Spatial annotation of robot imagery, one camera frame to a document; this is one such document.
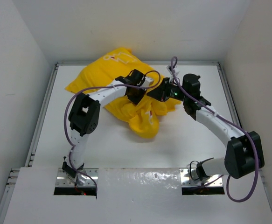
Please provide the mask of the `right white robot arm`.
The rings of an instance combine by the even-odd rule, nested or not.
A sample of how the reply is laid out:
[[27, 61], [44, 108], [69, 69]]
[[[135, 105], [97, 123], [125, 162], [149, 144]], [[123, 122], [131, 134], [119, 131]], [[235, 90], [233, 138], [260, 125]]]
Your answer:
[[200, 92], [200, 76], [186, 74], [182, 86], [164, 78], [161, 84], [149, 91], [149, 97], [160, 102], [170, 98], [183, 102], [185, 112], [207, 127], [226, 147], [225, 157], [206, 159], [197, 164], [194, 177], [200, 181], [212, 175], [230, 175], [239, 179], [265, 165], [261, 138], [255, 131], [245, 134], [235, 125], [216, 113], [211, 103]]

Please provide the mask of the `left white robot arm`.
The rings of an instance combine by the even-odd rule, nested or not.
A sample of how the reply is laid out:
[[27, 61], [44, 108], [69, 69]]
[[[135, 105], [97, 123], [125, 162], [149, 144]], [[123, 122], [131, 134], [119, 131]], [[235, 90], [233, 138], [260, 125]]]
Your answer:
[[66, 138], [71, 145], [69, 154], [64, 157], [63, 171], [79, 185], [89, 178], [84, 168], [84, 155], [89, 135], [98, 126], [100, 109], [110, 102], [128, 96], [137, 104], [146, 93], [153, 80], [138, 70], [133, 70], [128, 76], [119, 76], [107, 86], [96, 87], [96, 91], [85, 94], [78, 92], [66, 107], [64, 117], [68, 119], [70, 133], [67, 131], [67, 121], [64, 121]]

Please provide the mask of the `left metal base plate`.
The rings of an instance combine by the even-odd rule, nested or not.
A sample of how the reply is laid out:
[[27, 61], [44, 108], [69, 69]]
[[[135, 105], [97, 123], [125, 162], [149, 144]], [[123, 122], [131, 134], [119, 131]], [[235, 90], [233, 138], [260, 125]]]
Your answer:
[[83, 173], [86, 175], [77, 174], [77, 177], [70, 177], [64, 170], [61, 168], [58, 169], [57, 177], [56, 177], [56, 187], [74, 187], [76, 184], [78, 187], [95, 187], [95, 182], [98, 181], [98, 168], [89, 168], [83, 169]]

